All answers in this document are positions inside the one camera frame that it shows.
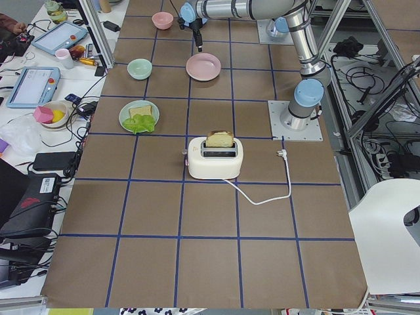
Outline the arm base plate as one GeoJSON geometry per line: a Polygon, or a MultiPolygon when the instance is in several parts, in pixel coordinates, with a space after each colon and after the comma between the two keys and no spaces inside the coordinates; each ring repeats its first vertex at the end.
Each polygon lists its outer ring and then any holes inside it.
{"type": "Polygon", "coordinates": [[[258,20],[257,30],[260,44],[293,45],[285,18],[258,20]]]}
{"type": "Polygon", "coordinates": [[[306,118],[297,118],[289,112],[289,101],[268,101],[268,113],[273,140],[295,142],[323,141],[319,119],[316,110],[306,118]]]}

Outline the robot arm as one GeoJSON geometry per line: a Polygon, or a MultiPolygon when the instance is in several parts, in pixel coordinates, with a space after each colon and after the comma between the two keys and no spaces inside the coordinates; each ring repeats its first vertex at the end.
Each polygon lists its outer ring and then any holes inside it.
{"type": "Polygon", "coordinates": [[[284,65],[280,58],[295,50],[296,57],[287,61],[299,61],[301,81],[293,91],[293,98],[280,114],[280,123],[292,131],[303,131],[311,120],[318,117],[312,113],[331,83],[331,71],[320,60],[320,50],[310,23],[308,1],[185,1],[180,8],[180,22],[193,31],[198,51],[202,51],[200,28],[203,20],[212,18],[249,18],[267,20],[269,27],[264,34],[269,37],[289,34],[293,47],[271,46],[275,65],[284,65]]]}

